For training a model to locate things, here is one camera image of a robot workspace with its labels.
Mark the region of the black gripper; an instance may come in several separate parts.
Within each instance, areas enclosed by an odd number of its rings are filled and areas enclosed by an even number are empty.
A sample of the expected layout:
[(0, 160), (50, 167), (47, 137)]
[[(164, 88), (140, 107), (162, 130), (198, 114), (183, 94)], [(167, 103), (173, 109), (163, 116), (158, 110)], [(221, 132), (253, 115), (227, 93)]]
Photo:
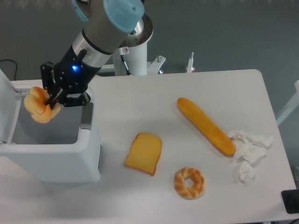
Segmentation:
[(85, 91), (101, 67), (83, 61), (88, 58), (89, 53), (91, 53), (89, 48), (75, 53), (73, 47), (70, 47), (59, 63), (54, 65), (52, 62), (46, 62), (40, 66), (43, 88), (49, 95), (46, 105), (50, 105), (51, 109), (56, 104), (76, 107), (85, 106), (90, 102), (91, 97)]

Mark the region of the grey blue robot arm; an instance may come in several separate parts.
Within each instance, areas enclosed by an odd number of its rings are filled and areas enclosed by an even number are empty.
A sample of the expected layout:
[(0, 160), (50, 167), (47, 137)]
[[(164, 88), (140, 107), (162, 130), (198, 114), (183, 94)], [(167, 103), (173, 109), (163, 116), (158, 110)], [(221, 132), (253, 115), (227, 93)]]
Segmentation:
[(142, 0), (74, 0), (73, 7), (87, 23), (60, 62), (41, 65), (46, 105), (84, 106), (88, 84), (119, 48), (144, 15)]

